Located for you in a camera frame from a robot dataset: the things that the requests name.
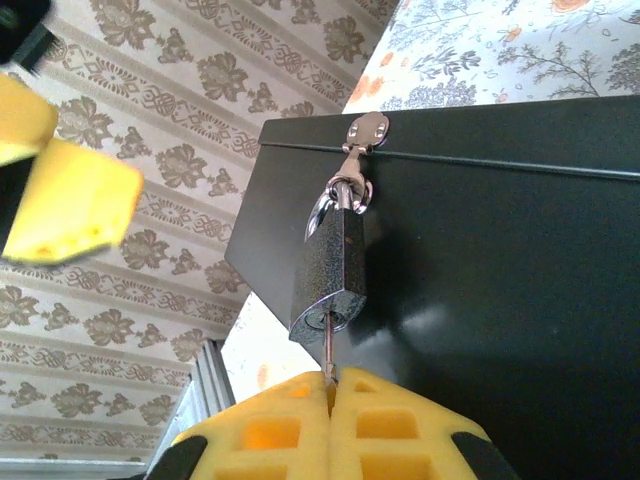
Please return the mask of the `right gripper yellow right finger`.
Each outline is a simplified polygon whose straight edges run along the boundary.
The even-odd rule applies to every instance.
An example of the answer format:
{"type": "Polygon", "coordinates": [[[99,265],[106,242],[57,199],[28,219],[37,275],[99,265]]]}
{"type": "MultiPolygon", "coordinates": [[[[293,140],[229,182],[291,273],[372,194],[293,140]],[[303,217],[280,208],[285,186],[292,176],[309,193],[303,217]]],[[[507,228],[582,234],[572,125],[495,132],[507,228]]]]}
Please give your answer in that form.
{"type": "Polygon", "coordinates": [[[355,367],[340,372],[332,479],[516,479],[476,422],[355,367]]]}

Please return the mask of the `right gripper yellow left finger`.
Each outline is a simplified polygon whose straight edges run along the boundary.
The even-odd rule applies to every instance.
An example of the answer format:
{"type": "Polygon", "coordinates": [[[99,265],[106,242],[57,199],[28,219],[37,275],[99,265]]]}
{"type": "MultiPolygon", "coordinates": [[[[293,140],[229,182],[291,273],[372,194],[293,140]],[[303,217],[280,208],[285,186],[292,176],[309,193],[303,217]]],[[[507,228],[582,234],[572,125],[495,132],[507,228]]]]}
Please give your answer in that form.
{"type": "Polygon", "coordinates": [[[180,433],[149,479],[328,479],[325,375],[262,391],[180,433]]]}

